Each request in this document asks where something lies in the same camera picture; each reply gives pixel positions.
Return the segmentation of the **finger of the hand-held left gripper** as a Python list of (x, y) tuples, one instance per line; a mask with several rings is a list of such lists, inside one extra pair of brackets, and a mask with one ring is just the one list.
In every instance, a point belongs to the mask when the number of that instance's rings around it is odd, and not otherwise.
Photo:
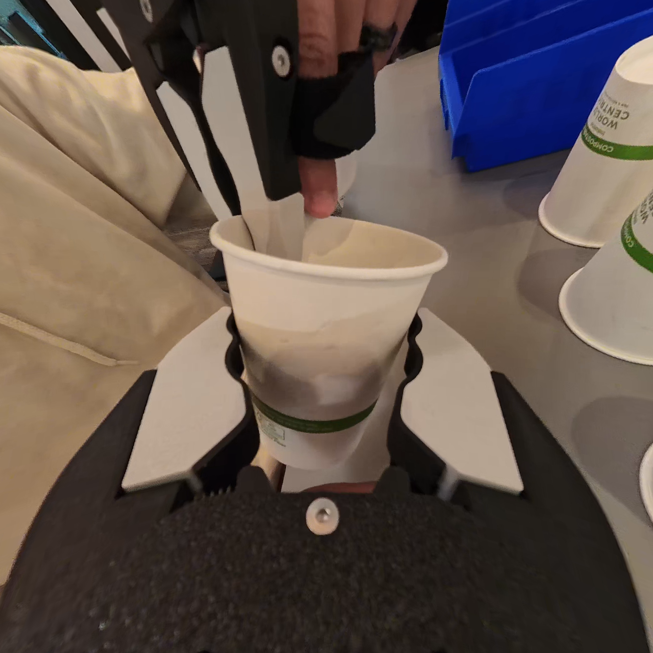
[(281, 200), (267, 198), (229, 50), (226, 46), (212, 50), (203, 61), (203, 110), (233, 178), (240, 214), (254, 248), (301, 261), (306, 227), (304, 198), (299, 192)]
[(163, 78), (156, 95), (190, 175), (218, 219), (241, 214), (233, 176), (202, 105), (200, 51), (184, 40), (155, 40), (148, 48)]

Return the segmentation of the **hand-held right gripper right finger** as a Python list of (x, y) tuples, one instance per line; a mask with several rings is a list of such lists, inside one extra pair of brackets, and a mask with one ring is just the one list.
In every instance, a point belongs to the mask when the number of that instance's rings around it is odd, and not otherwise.
[(424, 307), (407, 332), (404, 374), (387, 448), (412, 491), (449, 500), (472, 483), (518, 496), (524, 484), (490, 367)]

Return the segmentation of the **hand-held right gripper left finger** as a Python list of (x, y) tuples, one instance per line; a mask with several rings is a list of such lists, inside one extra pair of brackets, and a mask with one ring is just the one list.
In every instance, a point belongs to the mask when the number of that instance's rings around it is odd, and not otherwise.
[(183, 482), (206, 494), (234, 487), (259, 435), (233, 312), (221, 308), (159, 363), (121, 488)]

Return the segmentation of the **blue plastic bin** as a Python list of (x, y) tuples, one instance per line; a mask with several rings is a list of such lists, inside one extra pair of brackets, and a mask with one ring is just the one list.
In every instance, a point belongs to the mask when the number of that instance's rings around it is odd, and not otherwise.
[(651, 1), (450, 1), (439, 47), (452, 157), (469, 172), (571, 148)]

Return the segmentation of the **person's left hand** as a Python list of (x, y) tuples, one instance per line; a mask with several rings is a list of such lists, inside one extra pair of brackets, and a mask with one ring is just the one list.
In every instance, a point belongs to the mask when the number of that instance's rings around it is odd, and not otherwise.
[[(384, 31), (396, 25), (392, 45), (373, 55), (374, 75), (392, 57), (410, 20), (416, 1), (298, 1), (298, 74), (325, 78), (338, 72), (340, 53), (358, 48), (364, 24)], [(338, 202), (336, 163), (298, 158), (305, 212), (312, 217), (332, 215)]]

